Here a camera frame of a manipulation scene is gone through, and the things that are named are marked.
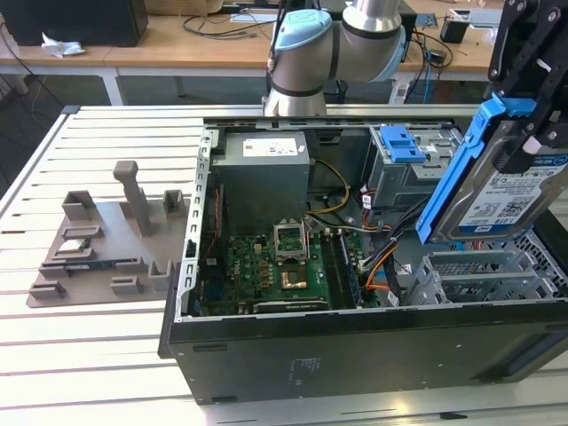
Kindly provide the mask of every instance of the wooden desk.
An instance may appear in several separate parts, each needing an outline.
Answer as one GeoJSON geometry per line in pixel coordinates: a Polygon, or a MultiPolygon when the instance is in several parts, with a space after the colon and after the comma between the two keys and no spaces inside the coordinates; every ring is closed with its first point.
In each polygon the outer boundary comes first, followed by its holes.
{"type": "MultiPolygon", "coordinates": [[[[417,12],[434,12],[441,17],[450,4],[434,0],[407,0],[417,12]]],[[[211,20],[222,20],[213,17],[211,20]]],[[[192,23],[194,28],[199,22],[192,23]]],[[[203,31],[220,32],[248,24],[225,22],[206,24],[203,31]]],[[[267,35],[272,25],[263,26],[267,35]]],[[[242,40],[212,40],[190,34],[182,28],[177,16],[151,16],[145,35],[137,47],[87,46],[84,55],[53,58],[40,47],[19,47],[10,36],[14,51],[39,75],[98,75],[105,83],[112,105],[123,105],[117,78],[126,75],[159,75],[176,77],[178,94],[183,94],[184,76],[263,77],[270,42],[258,28],[249,30],[257,37],[242,40]]],[[[440,28],[426,28],[426,34],[439,37],[440,28]]],[[[454,60],[440,79],[485,81],[492,49],[482,42],[485,30],[468,29],[462,44],[452,45],[454,60]]],[[[433,41],[427,45],[436,46],[433,41]]],[[[406,61],[393,76],[390,103],[403,103],[409,84],[422,67],[422,53],[411,43],[406,61]]],[[[0,72],[25,74],[26,71],[0,43],[0,72]]]]}

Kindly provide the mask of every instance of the black computer case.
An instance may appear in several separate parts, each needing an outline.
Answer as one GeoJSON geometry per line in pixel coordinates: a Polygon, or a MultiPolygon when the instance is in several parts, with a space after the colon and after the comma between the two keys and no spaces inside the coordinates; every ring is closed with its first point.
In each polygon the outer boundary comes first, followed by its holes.
{"type": "Polygon", "coordinates": [[[62,42],[136,46],[148,24],[144,0],[0,0],[0,12],[20,46],[41,44],[42,33],[62,42]]]}

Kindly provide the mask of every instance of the green circuit board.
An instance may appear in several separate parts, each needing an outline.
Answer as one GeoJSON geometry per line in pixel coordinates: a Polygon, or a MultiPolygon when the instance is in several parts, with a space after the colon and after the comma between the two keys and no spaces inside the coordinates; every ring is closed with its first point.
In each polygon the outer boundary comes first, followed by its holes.
{"type": "MultiPolygon", "coordinates": [[[[362,258],[361,241],[357,234],[345,238],[351,261],[362,258]]],[[[268,301],[330,300],[326,268],[320,246],[320,236],[310,234],[307,260],[302,263],[279,264],[276,261],[274,237],[262,235],[232,235],[228,243],[225,282],[206,283],[204,308],[206,315],[235,315],[252,304],[268,301]]],[[[294,250],[298,246],[293,234],[280,235],[280,249],[294,250]]]]}

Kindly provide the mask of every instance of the yellow cable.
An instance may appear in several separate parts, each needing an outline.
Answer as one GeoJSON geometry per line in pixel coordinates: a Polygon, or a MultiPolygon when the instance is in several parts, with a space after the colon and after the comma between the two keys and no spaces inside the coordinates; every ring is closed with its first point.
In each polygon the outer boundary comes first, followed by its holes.
{"type": "Polygon", "coordinates": [[[320,160],[318,158],[315,159],[316,162],[320,162],[324,165],[326,165],[331,171],[334,172],[334,174],[341,179],[343,186],[345,187],[345,196],[343,197],[343,199],[341,200],[341,202],[339,204],[337,204],[334,207],[330,207],[328,209],[316,209],[316,210],[308,210],[306,211],[306,213],[309,214],[315,214],[315,215],[320,215],[323,213],[333,213],[334,211],[339,210],[341,207],[343,207],[345,204],[347,204],[347,201],[349,200],[349,185],[347,185],[347,181],[345,180],[345,178],[341,175],[341,173],[339,173],[339,171],[337,171],[331,164],[329,164],[328,162],[325,162],[323,160],[320,160]]]}

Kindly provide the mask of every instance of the desk leg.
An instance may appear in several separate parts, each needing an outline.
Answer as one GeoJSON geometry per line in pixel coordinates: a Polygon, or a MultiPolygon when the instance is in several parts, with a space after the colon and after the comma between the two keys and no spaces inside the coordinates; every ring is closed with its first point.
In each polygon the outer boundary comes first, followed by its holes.
{"type": "Polygon", "coordinates": [[[106,69],[101,78],[105,83],[106,93],[108,94],[110,105],[112,105],[113,107],[123,106],[124,101],[122,100],[121,89],[118,86],[118,74],[116,73],[116,70],[114,68],[106,69]]]}
{"type": "Polygon", "coordinates": [[[402,105],[405,103],[412,76],[395,75],[390,92],[389,105],[402,105]]]}
{"type": "Polygon", "coordinates": [[[185,98],[184,77],[174,77],[176,80],[176,91],[179,98],[185,98]]]}

